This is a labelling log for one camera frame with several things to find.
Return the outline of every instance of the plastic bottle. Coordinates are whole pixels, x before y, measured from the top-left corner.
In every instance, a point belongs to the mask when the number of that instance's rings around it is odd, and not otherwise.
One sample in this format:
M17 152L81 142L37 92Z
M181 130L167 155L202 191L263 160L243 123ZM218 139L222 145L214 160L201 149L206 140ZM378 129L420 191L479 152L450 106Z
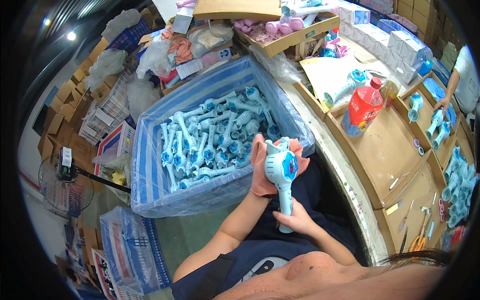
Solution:
M345 133L356 136L364 133L382 108L383 99L378 91L382 82L373 77L370 85L357 88L342 118Z
M403 76L403 70L397 68L395 74L390 74L380 88L380 95L384 100L384 108L389 108L393 104L393 100L397 97L400 87L402 86L400 78Z

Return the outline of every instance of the electric fan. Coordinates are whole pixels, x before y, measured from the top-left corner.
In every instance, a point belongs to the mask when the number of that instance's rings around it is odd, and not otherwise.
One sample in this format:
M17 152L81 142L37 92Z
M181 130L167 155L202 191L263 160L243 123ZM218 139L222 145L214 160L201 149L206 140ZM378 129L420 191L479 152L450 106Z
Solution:
M123 192L131 189L95 176L75 165L72 150L62 147L58 155L45 159L38 170L38 184L46 200L54 209L78 217L92 201L92 180Z

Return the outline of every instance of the ceiling light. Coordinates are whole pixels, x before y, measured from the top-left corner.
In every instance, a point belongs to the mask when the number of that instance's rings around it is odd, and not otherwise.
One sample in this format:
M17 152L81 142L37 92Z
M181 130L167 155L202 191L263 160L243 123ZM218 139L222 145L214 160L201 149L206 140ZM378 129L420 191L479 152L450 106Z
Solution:
M77 35L75 34L75 32L71 31L68 35L67 35L67 39L69 39L70 41L73 41L74 39L77 38Z

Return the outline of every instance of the red bottle cap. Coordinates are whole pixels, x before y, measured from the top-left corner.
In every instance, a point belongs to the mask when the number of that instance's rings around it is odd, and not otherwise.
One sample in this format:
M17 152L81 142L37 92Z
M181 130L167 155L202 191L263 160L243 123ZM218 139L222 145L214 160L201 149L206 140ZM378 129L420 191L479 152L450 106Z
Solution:
M382 86L382 81L378 77L373 77L372 80L370 81L370 85L374 89L379 90L380 87Z

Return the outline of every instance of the plastic bin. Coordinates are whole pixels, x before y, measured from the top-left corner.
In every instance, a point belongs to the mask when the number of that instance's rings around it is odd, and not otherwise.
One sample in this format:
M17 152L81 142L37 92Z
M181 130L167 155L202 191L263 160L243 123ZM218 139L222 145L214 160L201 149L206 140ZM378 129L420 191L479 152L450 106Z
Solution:
M146 295L171 286L153 219L117 206L100 216L110 275L121 289Z
M190 80L153 104L140 115L132 156L134 212L145 217L188 216L240 202L250 189L253 166L249 165L187 190L169 193L168 172L161 166L160 124L176 111L197 108L208 98L231 91L245 92L256 86L265 96L282 136L298 138L303 155L314 152L314 138L285 92L254 56L226 63Z
M140 39L149 33L152 33L152 30L145 19L140 18L137 25L125 29L113 40L113 42L110 43L107 49L116 48L119 50L125 50L130 54L138 48L138 42L140 42Z

